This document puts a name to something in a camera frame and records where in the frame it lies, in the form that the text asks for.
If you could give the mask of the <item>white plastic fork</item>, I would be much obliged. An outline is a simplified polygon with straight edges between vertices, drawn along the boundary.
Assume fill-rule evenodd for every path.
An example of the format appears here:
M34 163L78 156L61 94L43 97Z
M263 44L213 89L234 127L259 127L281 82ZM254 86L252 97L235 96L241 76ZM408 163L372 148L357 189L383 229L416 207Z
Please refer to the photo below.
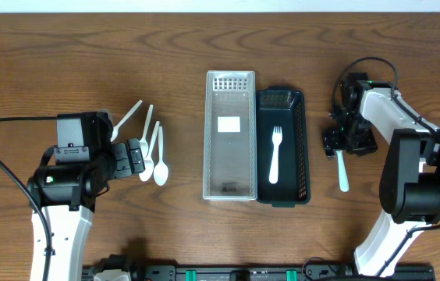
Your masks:
M338 162L339 188L343 193L346 193L350 189L350 184L346 172L342 150L335 150L335 156Z
M276 184L279 179L279 146L282 143L282 138L282 128L280 126L275 126L271 136L273 144L271 166L269 170L269 183L271 184Z

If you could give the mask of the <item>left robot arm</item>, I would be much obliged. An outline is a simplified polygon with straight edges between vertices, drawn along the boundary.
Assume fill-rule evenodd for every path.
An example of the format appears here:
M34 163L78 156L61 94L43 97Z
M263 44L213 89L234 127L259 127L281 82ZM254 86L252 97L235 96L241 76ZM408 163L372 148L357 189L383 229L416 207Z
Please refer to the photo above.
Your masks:
M81 280L83 255L98 197L113 180L145 169L139 140L111 144L85 158L86 147L49 148L28 179L38 204L31 222L34 253L31 280Z

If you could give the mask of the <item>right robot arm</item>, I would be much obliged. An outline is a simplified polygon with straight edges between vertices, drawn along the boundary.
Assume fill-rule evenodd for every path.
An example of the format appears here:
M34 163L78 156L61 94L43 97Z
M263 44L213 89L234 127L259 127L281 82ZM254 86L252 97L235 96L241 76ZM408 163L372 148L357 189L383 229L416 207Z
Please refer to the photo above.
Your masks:
M423 232L440 229L440 129L426 121L389 82L363 73L338 80L342 104L332 101L336 127L323 134L325 154L338 162L339 188L350 188L343 160L348 152L366 155L378 146L377 130L389 144L379 197L381 214L353 252L359 276L392 276L396 263Z

